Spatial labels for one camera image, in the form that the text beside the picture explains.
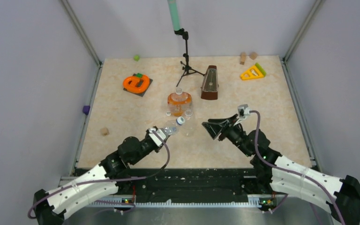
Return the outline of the clear bottle blue cap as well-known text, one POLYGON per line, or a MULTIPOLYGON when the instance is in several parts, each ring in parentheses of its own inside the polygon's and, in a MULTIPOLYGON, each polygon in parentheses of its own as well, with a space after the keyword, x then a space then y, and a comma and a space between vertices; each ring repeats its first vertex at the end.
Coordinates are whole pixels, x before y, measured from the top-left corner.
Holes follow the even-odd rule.
POLYGON ((195 113, 191 108, 189 108, 184 111, 182 117, 185 120, 184 124, 182 125, 183 134, 185 137, 191 137, 195 132, 195 113))

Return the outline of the blue white Pepsi cap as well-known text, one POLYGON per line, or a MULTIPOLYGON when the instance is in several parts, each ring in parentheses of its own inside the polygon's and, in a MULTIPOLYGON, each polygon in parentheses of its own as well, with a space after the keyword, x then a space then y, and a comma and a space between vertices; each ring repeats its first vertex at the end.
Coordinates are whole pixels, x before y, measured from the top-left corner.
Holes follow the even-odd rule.
POLYGON ((177 124, 177 125, 182 126, 184 123, 185 123, 184 117, 179 116, 179 117, 176 119, 176 124, 177 124))

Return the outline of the orange clear plastic bottle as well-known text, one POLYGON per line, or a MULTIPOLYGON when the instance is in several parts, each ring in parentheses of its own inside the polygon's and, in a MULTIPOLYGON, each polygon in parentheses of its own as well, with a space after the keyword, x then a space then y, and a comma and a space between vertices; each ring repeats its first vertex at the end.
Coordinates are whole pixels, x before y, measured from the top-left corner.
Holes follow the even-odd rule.
POLYGON ((181 116, 187 109, 192 106, 192 96, 188 92, 177 87, 175 92, 167 98, 168 111, 172 116, 181 116))

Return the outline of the blue water bottle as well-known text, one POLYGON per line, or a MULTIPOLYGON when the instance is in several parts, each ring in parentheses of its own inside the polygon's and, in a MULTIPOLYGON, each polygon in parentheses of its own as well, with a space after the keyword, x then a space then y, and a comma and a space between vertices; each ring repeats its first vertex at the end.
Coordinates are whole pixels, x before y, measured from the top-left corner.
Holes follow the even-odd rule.
POLYGON ((177 134, 180 130, 180 127, 181 125, 178 124, 165 124, 164 127, 161 128, 161 130, 167 137, 169 137, 177 134))

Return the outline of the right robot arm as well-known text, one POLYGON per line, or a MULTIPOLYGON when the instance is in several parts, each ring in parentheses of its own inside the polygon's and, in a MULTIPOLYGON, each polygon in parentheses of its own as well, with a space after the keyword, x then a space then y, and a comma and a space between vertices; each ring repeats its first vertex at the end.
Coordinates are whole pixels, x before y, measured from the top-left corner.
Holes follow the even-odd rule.
POLYGON ((256 129, 250 133, 241 125, 244 119, 235 114, 225 119, 209 119, 202 126, 212 139, 227 139, 252 157, 250 163, 256 171, 256 187, 260 192, 291 195, 320 207, 342 225, 360 224, 360 183, 355 177, 330 176, 292 161, 269 147, 270 141, 260 130, 260 115, 256 129))

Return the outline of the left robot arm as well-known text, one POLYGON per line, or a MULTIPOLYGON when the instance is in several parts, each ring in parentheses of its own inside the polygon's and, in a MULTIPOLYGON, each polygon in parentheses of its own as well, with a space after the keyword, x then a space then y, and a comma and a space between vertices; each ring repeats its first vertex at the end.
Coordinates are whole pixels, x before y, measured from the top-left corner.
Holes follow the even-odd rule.
POLYGON ((116 151, 83 175, 56 189, 37 191, 28 218, 37 220, 40 225, 61 225, 74 213, 104 196, 129 192, 132 181, 145 179, 144 176, 130 176, 129 165, 167 147, 169 136, 164 129, 152 127, 146 130, 142 140, 127 137, 116 151))

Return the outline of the brown metronome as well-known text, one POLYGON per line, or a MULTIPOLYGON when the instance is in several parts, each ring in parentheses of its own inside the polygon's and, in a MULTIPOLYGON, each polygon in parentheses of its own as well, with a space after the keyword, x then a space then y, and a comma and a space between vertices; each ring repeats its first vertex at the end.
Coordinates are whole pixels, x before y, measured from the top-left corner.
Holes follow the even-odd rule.
POLYGON ((218 99, 218 73, 217 66, 209 65, 201 86, 201 99, 217 100, 218 99))

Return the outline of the wooden cube near left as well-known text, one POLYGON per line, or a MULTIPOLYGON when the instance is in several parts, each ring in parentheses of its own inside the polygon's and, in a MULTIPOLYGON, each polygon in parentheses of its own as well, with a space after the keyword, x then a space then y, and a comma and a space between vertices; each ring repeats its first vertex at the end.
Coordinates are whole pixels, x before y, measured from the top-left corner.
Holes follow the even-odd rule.
POLYGON ((101 133, 102 136, 107 136, 107 135, 110 134, 109 129, 106 128, 106 127, 101 128, 100 133, 101 133))

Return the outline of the yellow triangle toy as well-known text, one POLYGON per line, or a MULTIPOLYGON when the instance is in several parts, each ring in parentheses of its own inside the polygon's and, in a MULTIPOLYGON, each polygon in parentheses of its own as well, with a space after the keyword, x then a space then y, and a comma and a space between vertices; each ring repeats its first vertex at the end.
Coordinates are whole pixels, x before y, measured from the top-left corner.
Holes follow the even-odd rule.
POLYGON ((264 77, 265 77, 264 73, 260 71, 260 69, 256 65, 253 65, 252 67, 250 67, 240 75, 240 79, 243 81, 255 80, 264 77))

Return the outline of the black tripod stand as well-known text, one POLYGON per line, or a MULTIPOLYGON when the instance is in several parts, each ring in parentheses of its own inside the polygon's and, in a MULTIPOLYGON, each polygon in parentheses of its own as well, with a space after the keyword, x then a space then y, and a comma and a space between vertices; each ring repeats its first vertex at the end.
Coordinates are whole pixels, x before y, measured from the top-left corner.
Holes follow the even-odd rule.
POLYGON ((183 77, 188 76, 188 75, 192 75, 192 74, 200 74, 202 76, 205 76, 205 74, 193 69, 190 64, 189 64, 189 54, 188 54, 188 39, 189 39, 189 35, 188 32, 185 31, 184 28, 181 28, 179 30, 176 30, 174 32, 176 35, 181 36, 182 39, 185 41, 185 53, 183 54, 183 57, 185 59, 185 63, 183 61, 180 61, 180 64, 182 65, 182 70, 183 70, 183 74, 181 75, 179 81, 176 84, 176 88, 179 86, 181 80, 183 77))

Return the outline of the green stick toy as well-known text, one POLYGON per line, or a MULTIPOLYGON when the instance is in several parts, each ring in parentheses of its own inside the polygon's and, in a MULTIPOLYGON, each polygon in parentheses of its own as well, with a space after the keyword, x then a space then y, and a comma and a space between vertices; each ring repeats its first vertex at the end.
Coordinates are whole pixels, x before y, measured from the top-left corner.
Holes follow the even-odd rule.
POLYGON ((263 67, 259 63, 255 63, 255 66, 258 68, 258 70, 262 73, 263 76, 266 76, 266 71, 263 69, 263 67))

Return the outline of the purple block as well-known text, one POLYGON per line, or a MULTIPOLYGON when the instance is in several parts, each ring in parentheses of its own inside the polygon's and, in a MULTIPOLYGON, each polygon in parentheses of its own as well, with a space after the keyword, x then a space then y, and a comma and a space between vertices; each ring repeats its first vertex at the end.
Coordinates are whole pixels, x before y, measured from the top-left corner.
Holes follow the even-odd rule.
POLYGON ((82 108, 82 113, 85 115, 89 115, 90 113, 90 105, 84 105, 82 108))

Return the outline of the left wooden block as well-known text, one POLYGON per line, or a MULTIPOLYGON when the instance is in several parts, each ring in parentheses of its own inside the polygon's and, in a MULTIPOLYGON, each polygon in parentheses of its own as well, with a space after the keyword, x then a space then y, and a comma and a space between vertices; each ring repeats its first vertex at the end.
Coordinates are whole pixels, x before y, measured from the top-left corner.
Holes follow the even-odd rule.
POLYGON ((240 54, 240 65, 244 65, 247 59, 247 54, 245 52, 241 52, 240 54))

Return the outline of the wooden block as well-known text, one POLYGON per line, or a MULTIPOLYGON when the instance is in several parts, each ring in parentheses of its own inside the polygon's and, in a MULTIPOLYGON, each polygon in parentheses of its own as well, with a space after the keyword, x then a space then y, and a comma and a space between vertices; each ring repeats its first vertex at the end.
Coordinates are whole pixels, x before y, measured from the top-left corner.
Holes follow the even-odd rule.
POLYGON ((249 57, 251 60, 255 60, 258 57, 258 54, 256 52, 252 52, 249 54, 249 57))
POLYGON ((241 52, 240 54, 240 65, 244 65, 247 59, 247 54, 245 52, 241 52))

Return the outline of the right wooden block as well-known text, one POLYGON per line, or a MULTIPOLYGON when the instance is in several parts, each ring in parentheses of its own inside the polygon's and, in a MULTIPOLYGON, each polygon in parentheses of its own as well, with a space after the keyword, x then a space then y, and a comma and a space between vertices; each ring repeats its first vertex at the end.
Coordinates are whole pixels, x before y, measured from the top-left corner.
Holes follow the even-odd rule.
POLYGON ((249 54, 249 57, 251 60, 255 60, 258 57, 258 54, 256 52, 252 52, 249 54))

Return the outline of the small green cube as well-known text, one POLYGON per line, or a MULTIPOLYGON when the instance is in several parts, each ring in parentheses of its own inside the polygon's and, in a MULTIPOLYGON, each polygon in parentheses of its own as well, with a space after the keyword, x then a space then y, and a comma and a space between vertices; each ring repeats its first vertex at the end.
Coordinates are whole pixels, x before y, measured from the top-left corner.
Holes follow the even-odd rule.
POLYGON ((139 61, 139 60, 140 60, 140 56, 139 56, 139 55, 134 55, 134 56, 133 56, 133 60, 134 60, 134 61, 139 61))

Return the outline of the green foam microphone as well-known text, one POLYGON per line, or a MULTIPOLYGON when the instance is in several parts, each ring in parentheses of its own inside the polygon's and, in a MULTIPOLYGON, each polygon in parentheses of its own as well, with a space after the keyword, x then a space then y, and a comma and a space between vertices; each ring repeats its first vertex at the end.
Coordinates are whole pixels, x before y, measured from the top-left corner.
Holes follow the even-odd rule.
POLYGON ((176 0, 167 0, 167 3, 169 7, 173 30, 177 32, 181 29, 181 26, 176 0))

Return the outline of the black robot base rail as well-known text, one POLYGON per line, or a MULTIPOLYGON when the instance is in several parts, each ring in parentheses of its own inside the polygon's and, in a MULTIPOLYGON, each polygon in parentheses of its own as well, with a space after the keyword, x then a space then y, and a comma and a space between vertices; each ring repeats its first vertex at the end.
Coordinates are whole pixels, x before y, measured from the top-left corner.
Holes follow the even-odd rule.
POLYGON ((278 194, 258 184, 252 168, 130 169, 144 180, 121 182, 117 196, 132 197, 141 206, 256 206, 262 211, 283 202, 278 194))

